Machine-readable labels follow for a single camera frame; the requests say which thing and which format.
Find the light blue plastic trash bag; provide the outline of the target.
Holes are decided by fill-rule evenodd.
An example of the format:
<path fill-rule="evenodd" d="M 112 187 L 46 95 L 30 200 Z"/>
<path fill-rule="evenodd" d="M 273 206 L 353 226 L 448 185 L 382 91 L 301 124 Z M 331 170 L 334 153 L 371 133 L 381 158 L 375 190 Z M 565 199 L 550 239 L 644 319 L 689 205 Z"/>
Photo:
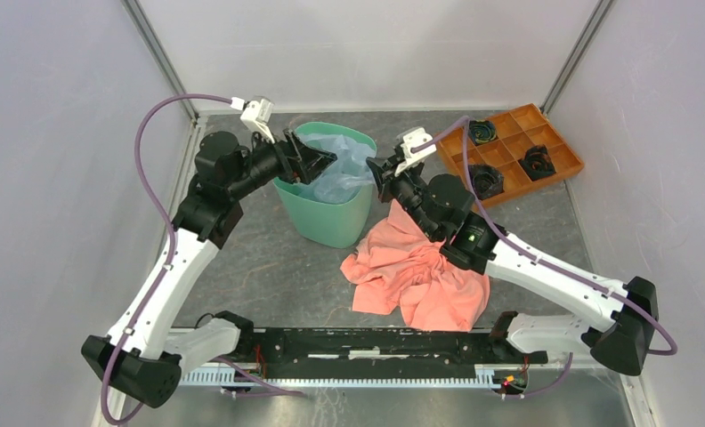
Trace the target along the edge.
<path fill-rule="evenodd" d="M 374 178 L 367 159 L 377 153 L 365 142 L 342 134 L 301 134 L 306 145 L 331 152 L 336 161 L 311 184 L 299 184 L 299 197 L 312 201 L 340 205 L 354 198 L 360 189 L 373 184 Z"/>

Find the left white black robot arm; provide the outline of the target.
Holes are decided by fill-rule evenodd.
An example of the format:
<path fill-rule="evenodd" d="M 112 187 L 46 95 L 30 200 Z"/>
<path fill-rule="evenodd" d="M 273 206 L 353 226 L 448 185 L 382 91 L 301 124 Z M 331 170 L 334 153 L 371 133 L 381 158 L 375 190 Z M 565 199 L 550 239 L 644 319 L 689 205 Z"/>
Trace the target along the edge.
<path fill-rule="evenodd" d="M 166 217 L 166 248 L 141 290 L 104 335 L 90 335 L 81 354 L 101 380 L 101 403 L 112 390 L 157 408 L 193 370 L 221 356 L 248 360 L 255 350 L 247 320 L 216 317 L 172 336 L 174 319 L 206 266 L 224 247 L 243 215 L 240 201 L 275 179 L 309 184 L 337 160 L 304 144 L 292 131 L 269 141 L 253 133 L 243 146 L 233 133 L 204 137 L 196 172 L 174 217 Z"/>

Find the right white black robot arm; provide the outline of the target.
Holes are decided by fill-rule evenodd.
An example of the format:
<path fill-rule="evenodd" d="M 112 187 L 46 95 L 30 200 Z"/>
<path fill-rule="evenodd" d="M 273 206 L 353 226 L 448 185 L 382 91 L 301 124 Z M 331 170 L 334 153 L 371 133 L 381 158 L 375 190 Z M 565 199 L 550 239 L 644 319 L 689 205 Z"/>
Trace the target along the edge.
<path fill-rule="evenodd" d="M 656 286 L 634 277 L 605 278 L 551 257 L 473 212 L 474 195 L 455 175 L 421 177 L 423 167 L 401 169 L 393 155 L 369 157 L 382 202 L 395 202 L 446 262 L 498 278 L 553 302 L 567 316 L 534 317 L 511 311 L 500 316 L 489 339 L 491 356 L 511 363 L 537 351 L 589 354 L 622 375 L 639 376 L 659 317 Z"/>

